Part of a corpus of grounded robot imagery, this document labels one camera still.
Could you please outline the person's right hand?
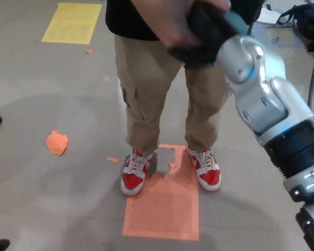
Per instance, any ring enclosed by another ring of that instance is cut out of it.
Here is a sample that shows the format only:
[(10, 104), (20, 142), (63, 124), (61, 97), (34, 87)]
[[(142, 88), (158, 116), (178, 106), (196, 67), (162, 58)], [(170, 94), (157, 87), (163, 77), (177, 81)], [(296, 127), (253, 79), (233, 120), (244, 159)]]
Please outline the person's right hand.
[(191, 48), (200, 45), (200, 40), (190, 31), (187, 17), (196, 3), (203, 3), (209, 9), (217, 8), (220, 12), (231, 9), (230, 1), (167, 1), (166, 17), (162, 18), (161, 31), (156, 34), (169, 48)]

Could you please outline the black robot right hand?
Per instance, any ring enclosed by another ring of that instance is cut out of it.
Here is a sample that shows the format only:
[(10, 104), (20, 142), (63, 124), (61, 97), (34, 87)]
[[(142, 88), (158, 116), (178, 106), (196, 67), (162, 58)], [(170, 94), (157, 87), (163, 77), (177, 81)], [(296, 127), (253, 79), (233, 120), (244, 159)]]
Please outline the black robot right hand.
[(211, 65), (219, 49), (230, 38), (246, 35), (248, 26), (234, 11), (222, 12), (206, 3), (196, 2), (187, 17), (192, 33), (200, 45), (191, 49), (170, 48), (169, 54), (189, 68)]

